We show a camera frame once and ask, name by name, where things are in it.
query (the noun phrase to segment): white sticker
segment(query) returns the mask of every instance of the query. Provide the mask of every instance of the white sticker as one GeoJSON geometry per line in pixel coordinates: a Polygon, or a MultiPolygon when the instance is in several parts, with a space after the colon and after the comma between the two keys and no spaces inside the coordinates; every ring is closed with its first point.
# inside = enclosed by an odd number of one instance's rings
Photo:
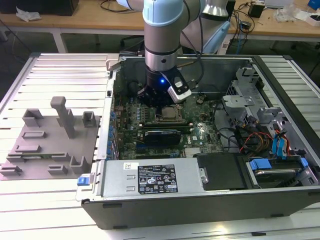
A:
{"type": "Polygon", "coordinates": [[[123,170],[137,170],[138,166],[138,162],[125,162],[123,164],[123,170]]]}

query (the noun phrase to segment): black plastic cover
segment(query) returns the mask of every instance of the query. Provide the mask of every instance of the black plastic cover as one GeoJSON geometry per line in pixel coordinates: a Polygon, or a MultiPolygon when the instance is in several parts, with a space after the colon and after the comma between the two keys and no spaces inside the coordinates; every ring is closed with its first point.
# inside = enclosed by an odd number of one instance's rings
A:
{"type": "Polygon", "coordinates": [[[240,153],[201,153],[197,154],[199,168],[204,168],[208,183],[206,191],[253,189],[243,155],[240,153]]]}

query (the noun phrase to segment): floor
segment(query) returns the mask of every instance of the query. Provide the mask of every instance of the floor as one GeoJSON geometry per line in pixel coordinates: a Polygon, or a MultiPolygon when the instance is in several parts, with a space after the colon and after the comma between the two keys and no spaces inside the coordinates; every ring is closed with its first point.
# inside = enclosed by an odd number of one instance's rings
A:
{"type": "MultiPolygon", "coordinates": [[[[50,33],[19,32],[18,37],[33,51],[41,53],[57,53],[54,39],[50,33]]],[[[100,45],[96,45],[92,34],[64,34],[69,53],[118,53],[122,35],[100,35],[100,45]]],[[[140,39],[126,41],[126,47],[138,43],[140,39]]],[[[320,61],[319,50],[315,49],[316,42],[299,42],[292,49],[294,42],[279,41],[273,50],[270,49],[271,41],[248,40],[243,46],[242,55],[289,55],[307,73],[320,61]]],[[[11,33],[8,41],[0,43],[0,100],[15,80],[23,67],[23,62],[28,59],[28,50],[11,33]]],[[[235,54],[238,43],[230,46],[227,54],[235,54]]],[[[311,75],[311,79],[320,86],[320,65],[311,75]]]]}

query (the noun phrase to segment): black box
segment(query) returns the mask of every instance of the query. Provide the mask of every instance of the black box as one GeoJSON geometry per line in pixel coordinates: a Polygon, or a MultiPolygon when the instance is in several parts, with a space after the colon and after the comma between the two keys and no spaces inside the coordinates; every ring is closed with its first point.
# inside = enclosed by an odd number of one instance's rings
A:
{"type": "Polygon", "coordinates": [[[252,18],[260,18],[265,7],[266,5],[264,4],[252,3],[249,8],[248,15],[252,18]]]}

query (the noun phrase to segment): wooden table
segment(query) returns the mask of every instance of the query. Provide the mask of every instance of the wooden table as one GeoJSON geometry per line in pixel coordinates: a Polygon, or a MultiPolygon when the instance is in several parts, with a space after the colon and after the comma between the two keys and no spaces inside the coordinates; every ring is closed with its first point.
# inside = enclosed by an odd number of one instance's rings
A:
{"type": "MultiPolygon", "coordinates": [[[[0,14],[0,19],[16,32],[51,33],[59,53],[67,53],[61,34],[112,34],[112,35],[144,35],[144,20],[140,12],[114,13],[100,7],[101,0],[79,0],[72,16],[41,14],[42,19],[25,22],[15,14],[0,14]]],[[[123,9],[116,2],[110,4],[111,9],[123,9]]],[[[7,31],[0,24],[0,32],[7,31]]]]}
{"type": "MultiPolygon", "coordinates": [[[[241,3],[248,2],[247,0],[237,0],[235,9],[238,9],[241,3]]],[[[295,0],[294,4],[302,11],[315,12],[308,7],[309,0],[295,0]]],[[[249,7],[244,7],[241,11],[248,14],[249,7]]],[[[253,40],[273,40],[273,41],[293,41],[293,42],[319,42],[320,27],[314,27],[305,21],[297,19],[294,22],[277,22],[274,18],[274,9],[265,9],[260,18],[253,18],[255,22],[254,30],[247,36],[253,40]]],[[[252,23],[252,20],[240,13],[240,20],[252,23]]],[[[231,19],[231,27],[226,36],[219,54],[226,54],[230,40],[236,32],[236,20],[231,19]]]]}
{"type": "MultiPolygon", "coordinates": [[[[235,8],[248,0],[237,0],[235,8]]],[[[295,0],[296,6],[304,11],[309,10],[309,0],[295,0]]],[[[143,35],[144,20],[140,12],[119,14],[109,12],[100,8],[100,0],[80,0],[73,16],[57,16],[42,14],[41,20],[25,22],[16,17],[15,14],[0,14],[4,21],[13,31],[17,32],[45,32],[51,33],[54,37],[59,53],[66,53],[67,48],[62,33],[76,34],[114,34],[114,35],[143,35]]],[[[121,9],[112,2],[112,9],[121,9]]],[[[248,7],[242,9],[247,13],[248,7]]],[[[247,38],[255,40],[274,41],[297,41],[297,42],[318,42],[320,41],[320,27],[313,27],[308,23],[297,20],[295,22],[277,22],[273,9],[263,11],[260,18],[254,18],[255,28],[247,38]]],[[[249,20],[240,13],[241,20],[249,20]]],[[[0,26],[0,32],[7,31],[5,26],[0,26]]],[[[231,20],[231,27],[222,46],[228,46],[230,39],[236,31],[236,21],[231,20]]],[[[220,54],[226,53],[226,48],[219,50],[220,54]]]]}

